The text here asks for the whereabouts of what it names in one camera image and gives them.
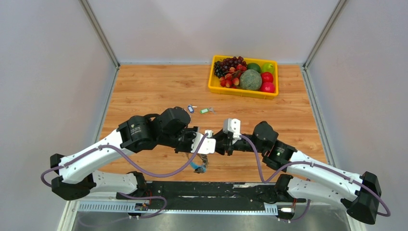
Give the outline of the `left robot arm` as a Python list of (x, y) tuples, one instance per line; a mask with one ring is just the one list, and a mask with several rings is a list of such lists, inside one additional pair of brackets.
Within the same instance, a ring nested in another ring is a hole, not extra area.
[[(52, 192), (67, 201), (98, 192), (113, 192), (120, 199), (126, 195), (142, 199), (147, 193), (146, 175), (166, 178), (179, 171), (154, 174), (131, 161), (130, 155), (161, 145), (174, 148), (176, 153), (196, 156), (206, 135), (198, 133), (196, 127), (189, 128), (190, 121), (189, 114), (180, 107), (168, 108), (161, 114), (135, 115), (76, 154), (54, 154), (50, 157), (50, 166), (58, 177), (51, 181)], [(99, 170), (120, 157), (131, 163), (136, 171), (113, 174)]]

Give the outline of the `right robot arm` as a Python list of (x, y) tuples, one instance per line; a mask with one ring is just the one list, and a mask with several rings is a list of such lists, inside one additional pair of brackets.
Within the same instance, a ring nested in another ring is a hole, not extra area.
[(391, 215), (381, 199), (378, 177), (366, 171), (362, 175), (348, 172), (313, 159), (278, 139), (266, 121), (257, 124), (252, 134), (242, 134), (237, 119), (227, 119), (214, 135), (215, 152), (232, 155), (234, 151), (254, 152), (261, 162), (273, 169), (269, 180), (282, 172), (276, 181), (275, 195), (281, 201), (306, 199), (344, 209), (349, 216), (373, 225), (377, 216)]

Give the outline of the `metal key organizer blue handle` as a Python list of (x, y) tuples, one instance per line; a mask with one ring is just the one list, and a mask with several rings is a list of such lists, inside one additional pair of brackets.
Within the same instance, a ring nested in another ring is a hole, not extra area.
[[(191, 153), (186, 153), (186, 157), (188, 160), (191, 159), (189, 165), (190, 167), (194, 170), (194, 173), (200, 174), (200, 173), (205, 173), (207, 171), (208, 167), (208, 156), (206, 154), (197, 154), (194, 159), (192, 159), (192, 154)], [(199, 163), (196, 163), (194, 160), (195, 159), (200, 159)]]

